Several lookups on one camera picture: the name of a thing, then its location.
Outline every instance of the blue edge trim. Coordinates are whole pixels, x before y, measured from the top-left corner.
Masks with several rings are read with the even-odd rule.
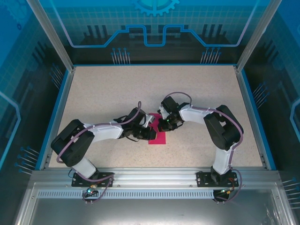
[[[259,117],[258,110],[257,110],[257,107],[255,105],[255,101],[254,101],[254,98],[253,98],[253,95],[252,95],[252,92],[251,92],[251,89],[250,89],[250,85],[249,85],[249,82],[248,82],[248,79],[246,77],[246,73],[245,73],[244,69],[242,69],[242,76],[243,76],[243,79],[244,79],[244,82],[245,82],[245,85],[246,85],[247,93],[248,93],[249,98],[250,98],[250,102],[251,102],[251,105],[252,105],[252,108],[253,108],[253,111],[254,111],[254,116],[255,116],[255,119],[257,121],[259,131],[261,132],[262,142],[263,142],[263,145],[266,149],[266,153],[267,153],[267,159],[266,160],[268,160],[268,162],[270,164],[270,167],[271,167],[271,170],[276,170],[276,166],[275,166],[274,159],[273,159],[273,156],[272,156],[272,153],[271,153],[268,141],[267,141],[267,137],[266,137],[266,134],[263,130],[263,124],[262,124],[261,118]]]
[[[162,65],[162,64],[132,64],[131,66],[145,66],[145,65]],[[178,65],[200,65],[200,64],[163,64],[163,65],[176,65],[176,66],[178,66]],[[218,64],[218,66],[219,65],[233,65],[233,66],[235,66],[236,64]],[[75,66],[114,66],[114,65],[75,65]],[[251,89],[250,89],[250,85],[249,85],[249,82],[248,82],[248,79],[246,77],[246,73],[245,73],[244,69],[242,70],[242,76],[243,76],[243,79],[245,81],[247,93],[248,93],[249,98],[250,98],[250,103],[251,103],[251,106],[253,108],[255,119],[257,121],[258,128],[259,128],[261,136],[262,136],[262,142],[263,142],[264,147],[266,149],[266,153],[267,153],[267,157],[268,157],[267,160],[269,161],[271,170],[276,170],[274,159],[273,159],[273,156],[272,156],[272,153],[271,153],[268,141],[267,141],[266,134],[263,130],[263,125],[262,125],[261,119],[259,117],[258,110],[256,108],[254,98],[253,98],[253,95],[252,95],[252,92],[251,92]],[[64,79],[63,79],[62,84],[61,84],[60,91],[58,93],[58,96],[57,96],[57,99],[56,99],[56,102],[55,102],[55,106],[54,106],[54,109],[53,109],[53,112],[52,112],[52,115],[51,115],[51,118],[50,118],[50,122],[49,122],[49,125],[48,125],[48,129],[47,129],[44,141],[43,141],[41,152],[40,152],[38,160],[37,160],[37,164],[36,164],[36,168],[35,168],[36,170],[39,170],[39,168],[42,164],[43,155],[45,154],[45,151],[46,151],[46,146],[47,146],[47,143],[48,143],[48,140],[49,140],[49,137],[50,137],[50,132],[51,132],[51,129],[52,129],[52,126],[53,126],[53,123],[54,123],[54,118],[56,117],[56,114],[57,114],[57,110],[58,110],[58,106],[60,104],[61,96],[62,96],[63,90],[65,88],[65,85],[66,85],[67,77],[68,77],[68,71],[66,71],[66,73],[65,73]]]
[[[51,118],[50,118],[50,121],[49,121],[49,125],[48,125],[48,128],[47,128],[46,134],[45,134],[45,138],[44,138],[42,147],[41,147],[41,151],[40,151],[38,159],[37,159],[37,164],[36,164],[35,170],[39,170],[39,168],[42,164],[43,156],[46,152],[46,146],[47,146],[48,140],[50,138],[51,129],[52,129],[54,119],[55,119],[56,114],[57,114],[58,106],[60,104],[61,96],[62,96],[62,93],[64,91],[68,76],[69,76],[69,71],[66,70],[64,78],[63,78],[61,86],[60,86],[60,91],[58,92],[58,95],[57,95],[57,98],[56,98],[56,102],[55,102],[55,105],[54,105],[54,108],[53,108],[53,111],[52,111],[52,115],[51,115]]]

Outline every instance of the speckled work surface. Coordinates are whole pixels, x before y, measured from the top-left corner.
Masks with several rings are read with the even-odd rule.
[[[73,119],[93,124],[127,115],[139,100],[146,113],[155,113],[173,91],[188,93],[195,106],[227,105],[245,133],[233,165],[262,165],[232,66],[77,67],[60,131]],[[186,96],[173,98],[188,102]],[[211,166],[215,151],[206,126],[186,122],[166,134],[166,145],[105,140],[91,145],[86,157],[98,167],[194,167]],[[64,166],[56,157],[53,153],[50,167]]]

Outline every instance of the robotic arm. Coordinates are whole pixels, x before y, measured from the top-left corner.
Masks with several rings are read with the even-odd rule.
[[[83,132],[64,150],[60,158],[66,166],[72,167],[86,179],[96,180],[99,178],[99,171],[84,157],[89,146],[105,139],[128,138],[131,135],[138,140],[154,140],[156,132],[148,127],[148,124],[153,121],[153,116],[147,115],[141,109],[138,112],[138,108],[134,108],[127,116],[114,119],[110,123],[94,126]],[[52,141],[51,148],[59,155],[79,132],[91,126],[81,123],[79,120],[71,121]]]
[[[175,130],[185,121],[205,124],[217,147],[211,178],[217,185],[227,179],[227,175],[231,172],[233,148],[241,138],[239,129],[244,132],[227,106],[208,109],[193,107],[189,103],[179,105],[169,96],[161,102],[158,113],[162,115],[158,123],[160,132]]]

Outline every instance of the vented metal strip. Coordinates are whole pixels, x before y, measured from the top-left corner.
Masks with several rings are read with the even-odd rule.
[[[84,190],[40,190],[37,198],[81,199]],[[107,190],[104,199],[213,199],[213,190]]]

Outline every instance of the black mounting bracket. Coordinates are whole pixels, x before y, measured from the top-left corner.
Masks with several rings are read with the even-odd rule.
[[[104,177],[107,177],[109,175],[112,175],[114,174],[113,172],[99,172],[98,173],[98,178],[94,178],[94,180],[98,180],[98,179],[101,179],[101,178],[104,178]],[[73,180],[72,180],[72,184],[71,186],[72,187],[81,187],[81,188],[88,188],[90,187],[91,185],[93,184],[97,184],[97,187],[99,188],[105,188],[107,186],[109,182],[109,179],[106,179],[100,183],[97,183],[97,182],[89,182],[89,181],[86,181],[84,180],[83,178],[81,178],[76,172],[73,174]],[[111,182],[111,184],[109,185],[109,187],[112,187],[113,186],[113,180]]]
[[[233,178],[234,187],[239,186],[238,177],[235,172],[228,171],[226,173],[226,178],[217,184],[211,177],[211,172],[202,172],[199,171],[196,173],[197,187],[198,188],[230,188],[233,184],[229,181],[229,178]]]

